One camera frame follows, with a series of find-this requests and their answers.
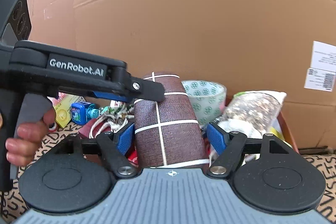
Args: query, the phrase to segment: gray ribbed plate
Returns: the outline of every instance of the gray ribbed plate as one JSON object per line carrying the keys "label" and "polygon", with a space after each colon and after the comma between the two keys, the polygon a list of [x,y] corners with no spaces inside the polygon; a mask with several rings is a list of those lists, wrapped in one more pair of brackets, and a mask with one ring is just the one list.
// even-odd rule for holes
{"label": "gray ribbed plate", "polygon": [[15,224],[317,224],[329,223],[316,211],[279,216],[255,210],[236,197],[225,180],[201,169],[144,169],[119,180],[94,208],[73,215],[29,210]]}

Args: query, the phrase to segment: fingernail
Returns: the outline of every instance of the fingernail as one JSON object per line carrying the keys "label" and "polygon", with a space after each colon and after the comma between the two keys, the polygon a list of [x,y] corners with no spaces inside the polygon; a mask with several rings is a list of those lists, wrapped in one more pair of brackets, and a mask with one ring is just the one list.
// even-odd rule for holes
{"label": "fingernail", "polygon": [[17,134],[21,137],[21,138],[29,138],[30,134],[31,134],[31,129],[29,126],[27,125],[20,125],[17,129]]}
{"label": "fingernail", "polygon": [[15,155],[8,153],[6,154],[6,158],[9,162],[14,162],[15,161]]}
{"label": "fingernail", "polygon": [[17,146],[16,146],[16,142],[13,139],[8,139],[6,141],[6,148],[7,150],[10,150],[11,152],[16,152],[17,150]]}

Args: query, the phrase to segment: cardboard wall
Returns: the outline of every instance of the cardboard wall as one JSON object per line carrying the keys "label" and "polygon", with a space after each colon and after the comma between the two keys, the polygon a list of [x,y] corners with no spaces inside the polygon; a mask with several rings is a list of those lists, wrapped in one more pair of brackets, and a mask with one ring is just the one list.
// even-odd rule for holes
{"label": "cardboard wall", "polygon": [[219,82],[228,95],[284,91],[283,114],[298,147],[336,148],[335,91],[304,89],[313,41],[336,45],[335,0],[33,3],[32,40],[126,61],[137,77],[170,70],[182,80]]}

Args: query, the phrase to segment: white plastic wrapper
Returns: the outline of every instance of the white plastic wrapper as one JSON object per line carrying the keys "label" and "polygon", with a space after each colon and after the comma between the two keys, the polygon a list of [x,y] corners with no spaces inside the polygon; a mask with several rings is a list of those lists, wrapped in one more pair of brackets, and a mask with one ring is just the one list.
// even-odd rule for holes
{"label": "white plastic wrapper", "polygon": [[286,95],[269,90],[239,92],[224,110],[218,126],[226,132],[240,131],[248,138],[261,139],[278,117]]}

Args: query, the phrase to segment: silver screw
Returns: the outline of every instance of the silver screw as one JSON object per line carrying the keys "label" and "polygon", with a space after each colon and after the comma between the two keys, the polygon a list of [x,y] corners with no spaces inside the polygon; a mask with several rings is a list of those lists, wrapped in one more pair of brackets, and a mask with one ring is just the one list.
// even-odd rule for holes
{"label": "silver screw", "polygon": [[134,88],[135,90],[139,90],[139,89],[140,89],[140,85],[139,85],[137,82],[134,82],[134,83],[133,83],[133,88]]}
{"label": "silver screw", "polygon": [[127,176],[127,175],[131,175],[131,174],[133,174],[134,172],[135,172],[135,170],[134,170],[134,168],[131,167],[131,166],[122,166],[122,167],[120,167],[120,168],[118,169],[118,173],[119,173],[120,175],[125,175],[125,176]]}
{"label": "silver screw", "polygon": [[223,166],[213,166],[210,168],[210,172],[214,175],[223,175],[226,173],[226,168]]}

